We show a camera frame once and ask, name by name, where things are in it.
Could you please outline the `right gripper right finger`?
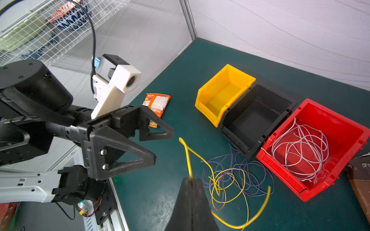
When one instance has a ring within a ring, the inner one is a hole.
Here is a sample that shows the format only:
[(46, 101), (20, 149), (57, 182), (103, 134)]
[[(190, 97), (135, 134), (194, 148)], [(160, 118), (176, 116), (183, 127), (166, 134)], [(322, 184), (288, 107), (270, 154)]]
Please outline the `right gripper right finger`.
[(211, 213), (202, 181), (192, 181), (192, 230), (193, 231), (218, 231), (219, 228)]

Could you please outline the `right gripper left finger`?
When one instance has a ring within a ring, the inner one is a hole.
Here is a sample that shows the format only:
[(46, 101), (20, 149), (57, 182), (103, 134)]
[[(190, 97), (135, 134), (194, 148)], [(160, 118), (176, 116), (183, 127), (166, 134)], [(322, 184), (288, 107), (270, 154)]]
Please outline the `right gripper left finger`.
[(192, 183), (184, 178), (166, 231), (192, 230)]

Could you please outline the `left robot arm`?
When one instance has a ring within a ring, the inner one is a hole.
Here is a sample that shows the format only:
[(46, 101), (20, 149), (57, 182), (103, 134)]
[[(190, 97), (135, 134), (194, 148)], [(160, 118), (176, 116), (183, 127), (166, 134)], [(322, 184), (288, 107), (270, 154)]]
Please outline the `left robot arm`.
[(141, 72), (115, 55), (104, 56), (94, 109), (73, 105), (71, 93), (39, 60), (1, 67), (1, 165), (49, 152), (53, 138), (72, 141), (83, 164), (36, 173), (1, 175), (1, 202), (100, 201), (107, 180), (153, 166), (156, 155), (133, 141), (170, 139), (174, 130), (147, 106), (122, 106)]

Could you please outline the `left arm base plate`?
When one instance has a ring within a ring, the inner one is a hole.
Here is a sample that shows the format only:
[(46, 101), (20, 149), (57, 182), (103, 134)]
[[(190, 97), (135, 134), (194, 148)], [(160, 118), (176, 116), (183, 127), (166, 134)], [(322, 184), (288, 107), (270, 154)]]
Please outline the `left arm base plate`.
[(74, 209), (88, 222), (88, 227), (91, 226), (92, 221), (95, 221), (97, 226), (102, 227), (110, 215), (117, 210), (117, 202), (110, 181), (105, 180), (104, 191), (98, 199), (94, 201), (83, 200), (77, 203)]

